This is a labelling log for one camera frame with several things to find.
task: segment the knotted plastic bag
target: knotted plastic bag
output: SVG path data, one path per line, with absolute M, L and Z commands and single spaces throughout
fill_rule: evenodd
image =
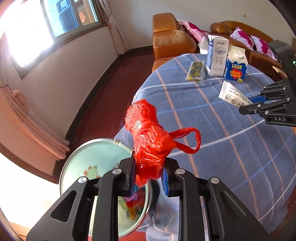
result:
M 194 154 L 200 148 L 201 135 L 199 130 L 189 127 L 168 133 L 159 124 L 156 117 L 156 108 L 145 99 L 131 105 L 126 113 L 125 127 L 133 136 L 136 161 L 136 184 L 142 187 L 148 179 L 160 178 L 165 158 L 172 149 L 178 148 L 183 152 Z M 193 150 L 174 139 L 187 136 L 195 132 L 197 141 Z

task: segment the metal screw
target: metal screw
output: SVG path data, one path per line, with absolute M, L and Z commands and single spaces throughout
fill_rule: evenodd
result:
M 79 183 L 85 183 L 87 181 L 87 178 L 86 177 L 80 177 L 78 178 L 78 182 Z
M 185 170 L 182 169 L 182 168 L 178 168 L 178 169 L 176 170 L 176 173 L 179 174 L 179 175 L 183 175 L 183 174 L 185 173 Z
M 118 174 L 120 174 L 122 171 L 121 171 L 121 169 L 119 169 L 119 168 L 115 168 L 113 171 L 112 171 L 112 173 L 113 174 L 115 174 L 115 175 L 118 175 Z
M 211 183 L 218 184 L 219 183 L 219 179 L 216 178 L 216 177 L 212 177 L 211 178 Z

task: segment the leather sofa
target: leather sofa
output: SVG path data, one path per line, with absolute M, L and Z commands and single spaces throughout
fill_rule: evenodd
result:
M 211 25 L 211 32 L 208 33 L 223 36 L 229 39 L 229 44 L 246 49 L 246 57 L 250 65 L 270 76 L 274 81 L 280 80 L 279 75 L 273 69 L 273 66 L 282 69 L 279 62 L 264 54 L 248 49 L 244 44 L 230 37 L 237 26 L 248 35 L 257 36 L 267 43 L 273 41 L 271 37 L 260 30 L 235 21 L 213 23 Z M 173 14 L 169 12 L 155 14 L 152 20 L 152 29 L 153 51 L 155 56 L 152 71 L 155 71 L 159 66 L 175 56 L 184 53 L 199 53 L 196 40 L 181 29 Z

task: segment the pink floral pillow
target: pink floral pillow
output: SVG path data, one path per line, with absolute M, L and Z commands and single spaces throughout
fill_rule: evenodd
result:
M 197 26 L 195 26 L 193 23 L 190 23 L 185 20 L 177 20 L 177 22 L 182 25 L 184 28 L 186 28 L 192 35 L 193 37 L 201 43 L 202 37 L 206 37 L 209 35 L 207 32 L 200 30 Z
M 269 48 L 269 46 L 264 40 L 252 35 L 251 35 L 251 38 L 254 40 L 256 49 L 259 53 L 265 54 L 271 57 L 273 60 L 278 61 L 277 58 L 274 56 L 272 50 Z
M 239 27 L 230 35 L 231 38 L 240 41 L 242 44 L 246 45 L 249 49 L 253 50 L 254 41 Z

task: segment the tablecloth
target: tablecloth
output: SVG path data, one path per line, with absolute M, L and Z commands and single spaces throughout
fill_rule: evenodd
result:
M 202 135 L 198 153 L 173 150 L 169 157 L 195 176 L 220 178 L 271 233 L 283 221 L 287 200 L 295 187 L 296 136 L 292 128 L 267 125 L 258 115 L 242 116 L 238 108 L 218 98 L 223 77 L 209 77 L 202 83 L 185 80 L 192 61 L 206 55 L 178 56 L 154 71 L 134 96 L 146 99 L 157 109 L 159 123 L 168 132 L 195 127 Z M 230 81 L 247 97 L 257 95 L 273 81 L 248 65 L 243 83 Z M 125 127 L 115 136 L 133 148 Z M 195 147 L 193 134 L 180 139 Z M 155 213 L 139 231 L 147 241 L 177 240 L 179 200 L 161 191 Z

